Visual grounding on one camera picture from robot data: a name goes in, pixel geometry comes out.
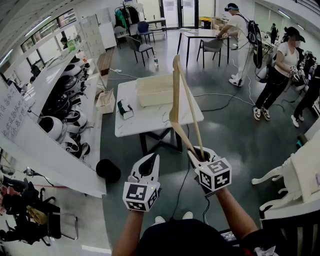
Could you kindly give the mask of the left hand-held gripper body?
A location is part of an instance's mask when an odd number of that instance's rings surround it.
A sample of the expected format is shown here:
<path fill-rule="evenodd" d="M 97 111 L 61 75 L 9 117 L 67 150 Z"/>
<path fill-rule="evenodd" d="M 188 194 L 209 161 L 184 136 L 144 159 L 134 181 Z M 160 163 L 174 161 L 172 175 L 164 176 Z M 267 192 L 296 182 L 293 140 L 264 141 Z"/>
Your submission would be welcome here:
<path fill-rule="evenodd" d="M 151 153 L 138 160 L 132 167 L 127 181 L 124 183 L 122 200 L 129 210 L 149 212 L 159 197 L 160 156 L 158 155 L 158 170 L 155 174 L 140 175 L 139 166 L 145 160 L 150 160 Z"/>

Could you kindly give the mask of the wooden clothes hanger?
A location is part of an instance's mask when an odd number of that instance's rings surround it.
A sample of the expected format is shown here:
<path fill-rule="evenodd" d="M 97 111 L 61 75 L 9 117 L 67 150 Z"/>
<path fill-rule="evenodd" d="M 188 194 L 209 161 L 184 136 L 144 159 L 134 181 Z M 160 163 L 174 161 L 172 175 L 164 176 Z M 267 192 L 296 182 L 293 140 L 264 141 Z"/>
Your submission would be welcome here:
<path fill-rule="evenodd" d="M 186 133 L 184 132 L 184 130 L 182 129 L 181 125 L 179 124 L 179 111 L 180 111 L 180 79 L 182 80 L 183 83 L 183 87 L 185 90 L 185 94 L 187 97 L 187 101 L 189 104 L 189 109 L 191 112 L 191 116 L 193 119 L 193 123 L 194 123 L 194 127 L 195 127 L 195 131 L 196 131 L 196 136 L 197 136 L 197 140 L 198 140 L 198 144 L 199 144 L 199 149 L 201 151 L 201 157 L 203 160 L 205 160 L 205 155 L 204 155 L 204 150 L 203 150 L 203 145 L 202 145 L 202 139 L 201 139 L 201 134 L 200 134 L 200 130 L 199 130 L 199 126 L 198 126 L 198 122 L 196 120 L 196 115 L 195 115 L 195 111 L 194 111 L 194 106 L 192 103 L 192 99 L 191 99 L 191 94 L 189 92 L 189 87 L 187 85 L 187 81 L 181 66 L 181 62 L 180 62 L 180 55 L 177 54 L 174 59 L 173 59 L 173 103 L 172 103 L 172 109 L 169 112 L 169 121 L 170 124 L 172 126 L 172 128 L 174 129 L 174 131 L 180 136 L 180 138 L 182 139 L 182 141 L 184 142 L 184 144 L 186 145 L 186 147 L 191 150 L 192 152 L 194 151 L 194 147 L 192 146 L 188 136 L 186 135 Z"/>

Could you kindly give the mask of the beige perforated plastic basket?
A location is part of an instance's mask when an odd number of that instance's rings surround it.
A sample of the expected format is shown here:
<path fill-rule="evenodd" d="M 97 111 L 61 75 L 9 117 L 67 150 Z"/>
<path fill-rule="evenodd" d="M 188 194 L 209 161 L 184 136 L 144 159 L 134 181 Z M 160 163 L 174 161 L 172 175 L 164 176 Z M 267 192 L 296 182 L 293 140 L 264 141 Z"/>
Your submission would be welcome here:
<path fill-rule="evenodd" d="M 173 103 L 173 75 L 164 74 L 138 78 L 136 80 L 136 96 L 142 107 Z"/>

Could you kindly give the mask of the person's left forearm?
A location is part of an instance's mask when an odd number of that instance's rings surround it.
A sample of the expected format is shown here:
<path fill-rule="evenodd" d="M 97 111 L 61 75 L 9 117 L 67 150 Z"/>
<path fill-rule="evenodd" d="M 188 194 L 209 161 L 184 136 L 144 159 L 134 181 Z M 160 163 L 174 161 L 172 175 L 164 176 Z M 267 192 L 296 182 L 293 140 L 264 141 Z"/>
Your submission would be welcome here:
<path fill-rule="evenodd" d="M 111 256 L 136 256 L 144 218 L 143 211 L 131 210 Z"/>

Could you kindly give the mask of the person's right forearm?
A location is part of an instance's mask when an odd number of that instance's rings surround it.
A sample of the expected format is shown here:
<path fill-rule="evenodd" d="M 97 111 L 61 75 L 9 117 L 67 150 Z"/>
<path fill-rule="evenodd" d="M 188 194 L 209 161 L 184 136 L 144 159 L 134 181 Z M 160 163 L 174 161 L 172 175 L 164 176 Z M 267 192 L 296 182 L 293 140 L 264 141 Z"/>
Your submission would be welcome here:
<path fill-rule="evenodd" d="M 224 212 L 228 225 L 237 240 L 242 240 L 247 235 L 258 230 L 253 219 L 226 187 L 217 190 L 215 195 Z"/>

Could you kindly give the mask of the black round stool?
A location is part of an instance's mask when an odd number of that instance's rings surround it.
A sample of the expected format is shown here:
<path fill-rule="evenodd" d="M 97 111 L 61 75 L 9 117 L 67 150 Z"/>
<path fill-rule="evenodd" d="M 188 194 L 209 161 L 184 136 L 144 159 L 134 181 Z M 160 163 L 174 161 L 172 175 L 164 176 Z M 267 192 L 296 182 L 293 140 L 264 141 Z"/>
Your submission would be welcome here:
<path fill-rule="evenodd" d="M 96 164 L 96 174 L 107 183 L 116 183 L 121 178 L 120 169 L 109 159 L 102 159 Z"/>

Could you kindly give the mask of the black screen device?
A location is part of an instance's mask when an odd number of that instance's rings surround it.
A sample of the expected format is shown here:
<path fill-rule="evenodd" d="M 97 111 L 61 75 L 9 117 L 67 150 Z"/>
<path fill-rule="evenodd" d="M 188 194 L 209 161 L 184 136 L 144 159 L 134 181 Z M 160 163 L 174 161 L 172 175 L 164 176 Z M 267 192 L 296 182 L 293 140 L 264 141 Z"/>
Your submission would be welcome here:
<path fill-rule="evenodd" d="M 227 241 L 233 242 L 236 241 L 236 237 L 234 236 L 233 232 L 230 229 L 222 230 L 219 234 Z"/>

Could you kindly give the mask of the black metal chair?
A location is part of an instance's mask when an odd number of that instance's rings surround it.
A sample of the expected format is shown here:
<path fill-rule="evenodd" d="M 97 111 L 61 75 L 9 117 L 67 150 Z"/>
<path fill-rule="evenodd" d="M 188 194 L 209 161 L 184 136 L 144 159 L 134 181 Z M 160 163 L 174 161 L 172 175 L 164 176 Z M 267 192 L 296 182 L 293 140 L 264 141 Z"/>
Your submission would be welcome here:
<path fill-rule="evenodd" d="M 51 196 L 47 199 L 44 199 L 45 188 L 42 187 L 39 192 L 40 199 L 40 208 L 44 210 L 47 219 L 47 237 L 48 241 L 44 237 L 41 238 L 43 243 L 47 246 L 51 246 L 50 240 L 60 239 L 65 237 L 69 240 L 76 241 L 79 237 L 79 228 L 78 228 L 78 217 L 72 213 L 61 212 L 60 207 L 50 203 L 50 201 L 56 201 L 54 196 Z M 75 235 L 70 236 L 68 234 L 62 233 L 61 230 L 61 217 L 71 218 L 73 220 Z"/>

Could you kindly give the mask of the white ornate chair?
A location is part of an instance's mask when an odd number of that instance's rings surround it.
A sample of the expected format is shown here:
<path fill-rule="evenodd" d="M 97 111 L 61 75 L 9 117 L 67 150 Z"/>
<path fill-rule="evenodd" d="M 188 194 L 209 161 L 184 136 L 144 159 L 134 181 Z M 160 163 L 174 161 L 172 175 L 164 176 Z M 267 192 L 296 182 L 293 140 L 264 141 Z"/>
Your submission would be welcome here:
<path fill-rule="evenodd" d="M 261 178 L 251 180 L 257 185 L 272 178 L 283 178 L 281 199 L 268 201 L 259 207 L 263 219 L 284 219 L 320 210 L 320 140 L 313 137 L 298 151 Z"/>

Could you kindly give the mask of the yellow black bin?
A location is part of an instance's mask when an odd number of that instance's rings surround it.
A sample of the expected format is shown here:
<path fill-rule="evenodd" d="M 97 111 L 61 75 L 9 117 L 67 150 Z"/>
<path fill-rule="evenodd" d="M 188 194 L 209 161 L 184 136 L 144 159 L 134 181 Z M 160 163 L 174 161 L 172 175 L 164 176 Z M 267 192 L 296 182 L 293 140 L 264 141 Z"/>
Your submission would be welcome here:
<path fill-rule="evenodd" d="M 199 16 L 198 18 L 198 26 L 200 29 L 212 29 L 212 20 L 211 16 Z"/>

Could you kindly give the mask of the blue chair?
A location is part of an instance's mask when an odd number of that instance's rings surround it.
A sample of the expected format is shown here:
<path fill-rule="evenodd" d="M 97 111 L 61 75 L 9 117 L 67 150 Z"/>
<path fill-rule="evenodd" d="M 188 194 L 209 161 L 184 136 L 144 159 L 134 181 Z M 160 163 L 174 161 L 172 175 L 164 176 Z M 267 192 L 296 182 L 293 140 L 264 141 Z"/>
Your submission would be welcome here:
<path fill-rule="evenodd" d="M 139 21 L 137 23 L 137 35 L 140 37 L 141 43 L 143 42 L 143 37 L 146 43 L 147 43 L 147 37 L 151 42 L 150 35 L 152 35 L 153 42 L 155 42 L 154 33 L 151 30 L 149 30 L 149 24 L 145 21 Z"/>

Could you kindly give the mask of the white curved shelf unit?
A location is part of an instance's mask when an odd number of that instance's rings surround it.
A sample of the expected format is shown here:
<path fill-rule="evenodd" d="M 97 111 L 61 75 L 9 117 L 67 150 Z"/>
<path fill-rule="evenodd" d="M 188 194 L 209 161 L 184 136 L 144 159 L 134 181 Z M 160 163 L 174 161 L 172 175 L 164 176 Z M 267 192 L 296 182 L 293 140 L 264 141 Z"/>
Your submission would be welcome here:
<path fill-rule="evenodd" d="M 106 192 L 105 179 L 96 173 L 96 165 L 100 160 L 100 141 L 103 115 L 96 108 L 96 93 L 98 81 L 102 79 L 100 72 L 89 77 L 90 85 L 84 96 L 81 108 L 87 114 L 91 128 L 84 131 L 81 139 L 90 145 L 90 153 L 84 160 L 77 159 L 61 145 L 51 139 L 38 124 L 40 113 L 54 85 L 72 57 L 83 49 L 91 58 L 93 64 L 98 58 L 93 58 L 84 37 L 82 21 L 76 25 L 82 43 L 68 56 L 50 68 L 45 68 L 36 78 L 33 87 L 35 102 L 32 111 L 24 118 L 14 142 L 0 134 L 0 148 L 21 164 L 30 167 L 41 175 L 58 184 L 75 191 L 101 198 Z"/>

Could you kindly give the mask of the plain white cabinet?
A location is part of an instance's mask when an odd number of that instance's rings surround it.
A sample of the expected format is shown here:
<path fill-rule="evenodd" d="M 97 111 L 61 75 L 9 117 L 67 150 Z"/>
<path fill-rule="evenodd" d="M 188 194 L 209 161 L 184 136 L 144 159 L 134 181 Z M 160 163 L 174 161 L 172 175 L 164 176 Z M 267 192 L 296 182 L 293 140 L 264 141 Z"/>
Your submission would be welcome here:
<path fill-rule="evenodd" d="M 112 48 L 117 45 L 114 28 L 111 22 L 101 24 L 99 26 L 99 32 L 105 49 Z"/>

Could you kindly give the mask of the handwritten paper sign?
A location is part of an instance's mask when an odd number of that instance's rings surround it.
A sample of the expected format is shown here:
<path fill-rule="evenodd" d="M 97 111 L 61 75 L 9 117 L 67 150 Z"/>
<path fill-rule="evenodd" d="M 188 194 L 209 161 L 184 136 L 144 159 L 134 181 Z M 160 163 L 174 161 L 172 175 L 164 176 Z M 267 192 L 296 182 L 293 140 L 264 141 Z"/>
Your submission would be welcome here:
<path fill-rule="evenodd" d="M 8 85 L 0 77 L 0 134 L 14 142 L 35 101 L 32 85 L 28 90 L 19 91 L 14 84 Z"/>

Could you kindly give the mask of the glass entrance doors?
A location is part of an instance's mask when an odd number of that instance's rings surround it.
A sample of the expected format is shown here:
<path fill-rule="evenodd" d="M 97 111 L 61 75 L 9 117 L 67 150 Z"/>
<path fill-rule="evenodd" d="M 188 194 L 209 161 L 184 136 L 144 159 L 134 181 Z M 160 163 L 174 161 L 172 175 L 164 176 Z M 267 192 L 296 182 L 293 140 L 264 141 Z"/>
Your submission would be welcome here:
<path fill-rule="evenodd" d="M 214 17 L 216 0 L 158 0 L 160 16 L 172 29 L 199 28 L 199 16 Z"/>

